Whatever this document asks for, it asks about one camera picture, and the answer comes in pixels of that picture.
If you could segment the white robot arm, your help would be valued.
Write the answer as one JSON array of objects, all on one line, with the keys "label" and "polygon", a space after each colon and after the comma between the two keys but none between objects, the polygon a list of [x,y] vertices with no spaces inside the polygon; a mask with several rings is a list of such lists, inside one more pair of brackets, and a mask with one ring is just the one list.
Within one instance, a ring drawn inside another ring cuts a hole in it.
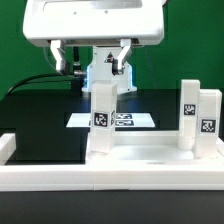
[{"label": "white robot arm", "polygon": [[163,7],[166,0],[27,0],[23,34],[37,47],[48,47],[55,69],[69,72],[65,49],[91,46],[84,92],[92,83],[109,80],[118,91],[134,91],[131,49],[157,45],[164,38]]}]

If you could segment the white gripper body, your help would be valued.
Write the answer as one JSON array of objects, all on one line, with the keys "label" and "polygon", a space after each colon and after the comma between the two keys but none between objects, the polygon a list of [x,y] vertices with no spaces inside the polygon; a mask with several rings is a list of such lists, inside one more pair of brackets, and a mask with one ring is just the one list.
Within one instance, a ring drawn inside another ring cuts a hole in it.
[{"label": "white gripper body", "polygon": [[162,0],[28,0],[23,33],[38,47],[157,45],[164,38]]}]

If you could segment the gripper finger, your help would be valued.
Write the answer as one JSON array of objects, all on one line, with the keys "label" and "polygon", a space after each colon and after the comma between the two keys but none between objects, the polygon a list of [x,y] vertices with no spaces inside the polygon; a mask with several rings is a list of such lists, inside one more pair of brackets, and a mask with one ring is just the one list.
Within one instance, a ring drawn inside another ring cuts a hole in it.
[{"label": "gripper finger", "polygon": [[62,75],[68,75],[70,70],[70,63],[64,58],[64,42],[62,40],[52,40],[50,43],[50,50],[56,60],[56,71]]},{"label": "gripper finger", "polygon": [[125,62],[131,55],[131,46],[132,42],[130,39],[121,39],[120,47],[122,48],[120,54],[112,62],[112,74],[113,75],[122,75],[125,69]]}]

